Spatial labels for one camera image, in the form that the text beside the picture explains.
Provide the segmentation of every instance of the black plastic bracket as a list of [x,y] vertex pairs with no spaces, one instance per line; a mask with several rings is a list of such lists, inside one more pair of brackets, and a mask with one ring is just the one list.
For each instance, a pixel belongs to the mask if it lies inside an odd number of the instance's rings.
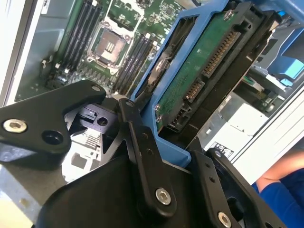
[[194,178],[194,189],[198,207],[205,211],[201,215],[201,225],[207,227],[222,227],[220,213],[224,213],[228,219],[230,227],[241,228],[230,212],[224,191],[220,184],[216,169],[212,160],[204,155],[199,139],[193,140],[189,146],[191,153],[191,163],[189,169]]
[[234,211],[235,206],[241,209],[247,228],[285,227],[224,154],[210,148],[206,155],[217,168],[226,199],[234,201],[234,204],[230,205],[230,210]]
[[[76,112],[69,112],[105,98],[99,85],[84,80],[0,109],[0,161],[33,169],[50,170],[60,166],[71,147],[67,126]],[[26,124],[22,133],[8,132],[10,119]]]
[[[143,125],[135,103],[123,98],[118,104],[121,128],[106,154],[115,154],[125,142],[140,214],[153,222],[170,218],[176,211],[177,203],[152,131]],[[160,188],[165,189],[170,196],[168,205],[157,200],[156,191]]]

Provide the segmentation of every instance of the ram slot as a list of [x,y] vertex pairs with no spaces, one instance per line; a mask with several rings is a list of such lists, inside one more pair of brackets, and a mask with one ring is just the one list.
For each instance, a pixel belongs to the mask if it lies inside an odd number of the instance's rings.
[[95,8],[93,11],[93,16],[91,17],[91,19],[89,20],[88,25],[87,25],[88,30],[85,33],[84,38],[81,40],[79,51],[76,54],[75,61],[72,63],[72,66],[73,66],[72,70],[76,70],[76,68],[80,62],[80,59],[81,59],[81,56],[83,55],[86,44],[88,43],[88,40],[91,37],[91,34],[96,26],[100,12],[101,12],[101,8]]
[[73,32],[71,34],[71,37],[68,41],[68,44],[67,44],[67,47],[66,47],[66,50],[65,50],[65,53],[64,53],[64,57],[63,57],[63,66],[65,67],[68,62],[69,62],[69,57],[71,55],[71,52],[73,50],[73,48],[75,47],[75,41],[76,41],[76,38],[78,36],[78,33],[80,31],[80,27],[84,21],[84,18],[86,17],[86,14],[87,14],[87,11],[89,9],[89,6],[90,6],[90,3],[89,2],[84,2],[82,7],[81,7],[81,10],[80,10],[80,13],[79,13],[79,16],[78,16],[78,19],[77,19],[77,22],[74,26],[74,29],[73,29]]
[[144,39],[145,39],[145,37],[143,35],[141,35],[136,46],[134,46],[132,53],[129,55],[124,67],[118,74],[118,79],[115,83],[115,86],[113,87],[114,90],[119,90],[120,86],[122,85],[122,83],[124,81],[124,77],[129,72],[129,68],[131,67],[132,62],[134,61],[135,57],[137,56],[137,53],[139,52],[141,46],[143,45]]
[[142,67],[151,49],[152,49],[152,41],[147,39],[143,44],[141,51],[138,53],[135,61],[132,63],[128,75],[125,77],[125,82],[123,82],[123,87],[119,90],[120,94],[124,95],[127,93],[129,87],[136,78],[139,69]]
[[84,22],[82,23],[82,25],[80,27],[78,36],[76,37],[74,48],[73,48],[73,50],[71,52],[71,55],[70,55],[68,68],[72,68],[73,63],[76,59],[76,55],[79,52],[81,41],[84,39],[84,36],[86,34],[86,31],[87,31],[87,23],[90,20],[90,18],[93,16],[92,13],[94,13],[94,7],[95,6],[93,6],[93,5],[89,6],[88,13],[86,14]]

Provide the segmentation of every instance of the blue sleeve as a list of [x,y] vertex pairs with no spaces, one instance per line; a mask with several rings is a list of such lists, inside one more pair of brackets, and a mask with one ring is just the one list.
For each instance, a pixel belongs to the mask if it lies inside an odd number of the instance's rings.
[[272,183],[264,188],[260,196],[288,228],[304,226],[304,211],[285,185],[280,182]]

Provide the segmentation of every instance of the metal panel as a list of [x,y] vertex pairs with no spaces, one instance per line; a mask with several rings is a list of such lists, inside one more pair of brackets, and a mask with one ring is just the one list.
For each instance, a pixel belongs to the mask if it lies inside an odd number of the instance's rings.
[[[57,51],[75,1],[51,0],[47,14],[41,15],[43,0],[37,1],[30,32],[25,37],[23,56],[14,73],[15,78],[7,103],[13,103],[16,96],[20,100],[46,91],[44,80],[39,76],[41,61],[49,59],[49,56]],[[46,68],[43,74],[47,74],[49,70]]]
[[204,150],[218,143],[232,151],[232,160],[252,139],[268,118],[241,97],[231,93],[198,134]]
[[75,1],[51,0],[47,14],[40,15],[17,91],[18,100],[46,91],[43,77],[48,74],[50,68],[42,72],[41,61],[49,59],[50,55],[57,52]]
[[249,182],[254,183],[304,136],[304,87],[278,110],[270,121],[232,160]]

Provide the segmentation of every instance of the silver screw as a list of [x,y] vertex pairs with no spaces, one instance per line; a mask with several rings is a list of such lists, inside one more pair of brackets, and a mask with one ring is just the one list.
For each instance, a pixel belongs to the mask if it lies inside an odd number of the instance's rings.
[[224,20],[228,20],[233,15],[233,11],[230,9],[224,15]]
[[219,212],[218,218],[224,227],[231,228],[231,221],[224,212]]
[[157,105],[155,106],[155,108],[154,108],[154,111],[157,112],[160,108],[161,108],[161,106],[160,106],[159,104],[157,104]]
[[92,89],[94,89],[95,91],[98,91],[98,92],[100,92],[100,88],[98,88],[97,86],[92,86]]
[[218,157],[221,157],[222,154],[219,152],[219,151],[214,151],[214,153],[218,156]]
[[10,119],[4,122],[3,128],[7,132],[22,133],[27,129],[27,124],[22,120]]
[[156,122],[159,123],[160,121],[162,121],[162,115],[159,115],[157,118],[156,118]]
[[163,205],[169,205],[171,203],[171,196],[169,192],[167,192],[163,188],[159,188],[155,192],[155,196],[157,200],[162,203]]

